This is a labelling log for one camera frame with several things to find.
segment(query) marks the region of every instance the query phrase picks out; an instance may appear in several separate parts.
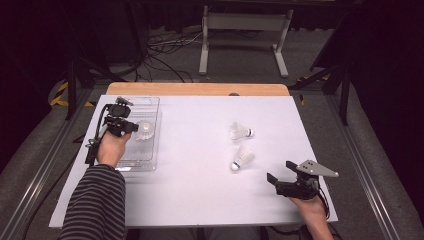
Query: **shuttlecock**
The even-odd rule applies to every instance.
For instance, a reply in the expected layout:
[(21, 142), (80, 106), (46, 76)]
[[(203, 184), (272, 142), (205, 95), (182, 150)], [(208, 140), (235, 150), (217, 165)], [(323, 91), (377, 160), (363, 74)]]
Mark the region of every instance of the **shuttlecock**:
[(244, 164), (252, 161), (255, 158), (255, 155), (252, 151), (247, 149), (244, 145), (241, 145), (237, 151), (234, 162), (231, 164), (231, 170), (237, 171)]
[(230, 128), (230, 137), (232, 140), (236, 140), (243, 137), (253, 136), (253, 130), (247, 128), (240, 123), (234, 122)]
[(138, 124), (138, 131), (137, 131), (137, 138), (136, 140), (147, 140), (151, 138), (155, 133), (155, 128), (153, 123), (141, 120), (137, 122)]

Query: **clear plastic container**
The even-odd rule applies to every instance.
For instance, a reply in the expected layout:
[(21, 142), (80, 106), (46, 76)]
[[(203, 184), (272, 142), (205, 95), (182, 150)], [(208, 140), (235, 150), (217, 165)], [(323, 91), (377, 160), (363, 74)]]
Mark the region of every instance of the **clear plastic container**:
[(126, 144), (124, 156), (117, 170), (154, 171), (157, 166), (157, 150), (161, 122), (160, 99), (158, 97), (125, 98), (134, 105), (127, 120), (139, 125)]

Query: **human hand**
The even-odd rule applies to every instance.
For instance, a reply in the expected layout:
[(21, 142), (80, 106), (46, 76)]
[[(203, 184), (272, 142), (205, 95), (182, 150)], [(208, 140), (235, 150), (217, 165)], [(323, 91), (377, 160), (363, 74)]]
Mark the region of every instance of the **human hand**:
[(124, 155), (125, 144), (130, 138), (131, 133), (124, 134), (122, 137), (117, 137), (109, 131), (106, 131), (100, 143), (97, 161), (100, 164), (107, 164), (116, 168), (119, 160)]
[(314, 240), (334, 239), (327, 225), (324, 203), (318, 196), (309, 200), (289, 198), (299, 209)]

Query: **striped sleeve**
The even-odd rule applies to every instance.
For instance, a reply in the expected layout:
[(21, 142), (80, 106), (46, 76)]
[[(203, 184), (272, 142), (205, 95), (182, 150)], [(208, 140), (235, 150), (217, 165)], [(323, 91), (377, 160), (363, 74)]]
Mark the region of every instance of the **striped sleeve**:
[(123, 239), (125, 179), (108, 165), (85, 172), (72, 193), (59, 239)]

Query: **black equipment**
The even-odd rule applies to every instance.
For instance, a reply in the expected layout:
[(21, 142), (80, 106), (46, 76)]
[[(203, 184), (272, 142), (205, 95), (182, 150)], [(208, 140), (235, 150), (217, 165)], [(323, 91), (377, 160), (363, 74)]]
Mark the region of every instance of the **black equipment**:
[(317, 162), (307, 160), (300, 165), (286, 161), (286, 167), (297, 173), (297, 180), (294, 183), (280, 182), (270, 173), (267, 173), (267, 180), (275, 186), (278, 195), (284, 197), (299, 198), (309, 200), (320, 192), (319, 176), (338, 177), (339, 174)]
[[(86, 164), (90, 166), (94, 165), (100, 143), (106, 131), (109, 131), (117, 137), (121, 137), (122, 133), (125, 134), (138, 131), (138, 124), (125, 120), (131, 113), (131, 109), (127, 105), (132, 106), (133, 104), (122, 97), (118, 97), (115, 104), (106, 104), (103, 107), (97, 124), (96, 135), (94, 139), (89, 139), (89, 144), (86, 145), (88, 148), (87, 158), (85, 159)], [(106, 110), (108, 110), (108, 114), (104, 118), (102, 130), (99, 131), (100, 123)]]

